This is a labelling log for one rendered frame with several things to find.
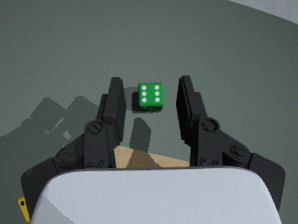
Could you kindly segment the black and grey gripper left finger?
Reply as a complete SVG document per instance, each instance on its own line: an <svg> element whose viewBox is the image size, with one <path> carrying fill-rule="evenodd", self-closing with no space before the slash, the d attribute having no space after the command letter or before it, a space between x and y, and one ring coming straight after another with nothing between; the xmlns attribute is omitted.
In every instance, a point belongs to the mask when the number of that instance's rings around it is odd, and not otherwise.
<svg viewBox="0 0 298 224"><path fill-rule="evenodd" d="M101 97L96 120L86 124L84 133L59 150L54 158L23 173L21 185L30 220L50 178L75 169L116 168L114 149L123 141L125 115L123 81L112 77L108 94Z"/></svg>

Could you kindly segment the green die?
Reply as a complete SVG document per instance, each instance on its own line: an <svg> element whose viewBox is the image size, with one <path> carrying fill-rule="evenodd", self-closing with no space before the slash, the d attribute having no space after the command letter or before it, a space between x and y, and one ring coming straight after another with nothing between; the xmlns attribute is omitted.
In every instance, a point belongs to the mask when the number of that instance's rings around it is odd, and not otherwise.
<svg viewBox="0 0 298 224"><path fill-rule="evenodd" d="M138 105L141 112L162 111L163 84L140 83L138 85Z"/></svg>

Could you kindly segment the yellow die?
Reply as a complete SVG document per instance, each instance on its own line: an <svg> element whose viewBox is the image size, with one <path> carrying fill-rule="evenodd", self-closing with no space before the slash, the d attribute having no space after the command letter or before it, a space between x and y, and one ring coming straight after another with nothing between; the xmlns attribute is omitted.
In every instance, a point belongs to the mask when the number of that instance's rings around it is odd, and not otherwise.
<svg viewBox="0 0 298 224"><path fill-rule="evenodd" d="M29 218L29 214L28 214L28 210L27 210L27 207L26 207L26 202L25 202L24 196L18 199L18 204L21 208L21 211L24 215L24 218L25 218L26 222L30 222L30 218Z"/></svg>

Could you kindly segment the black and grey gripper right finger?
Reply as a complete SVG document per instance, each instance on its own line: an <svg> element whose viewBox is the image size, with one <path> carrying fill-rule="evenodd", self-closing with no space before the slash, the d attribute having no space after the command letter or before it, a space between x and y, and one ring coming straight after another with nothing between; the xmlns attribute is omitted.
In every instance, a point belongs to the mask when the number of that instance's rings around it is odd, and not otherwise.
<svg viewBox="0 0 298 224"><path fill-rule="evenodd" d="M179 78L176 108L181 139L191 147L190 166L226 165L251 170L264 181L279 214L286 176L282 166L251 153L221 131L218 121L207 116L201 94L194 91L190 76Z"/></svg>

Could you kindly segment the tan flat mat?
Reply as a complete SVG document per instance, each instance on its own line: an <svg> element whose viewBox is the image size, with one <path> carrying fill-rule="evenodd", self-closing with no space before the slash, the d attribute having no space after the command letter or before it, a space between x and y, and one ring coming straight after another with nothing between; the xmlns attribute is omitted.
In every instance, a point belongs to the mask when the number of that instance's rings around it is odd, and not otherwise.
<svg viewBox="0 0 298 224"><path fill-rule="evenodd" d="M116 168L189 166L188 161L165 157L123 146L116 147L114 151Z"/></svg>

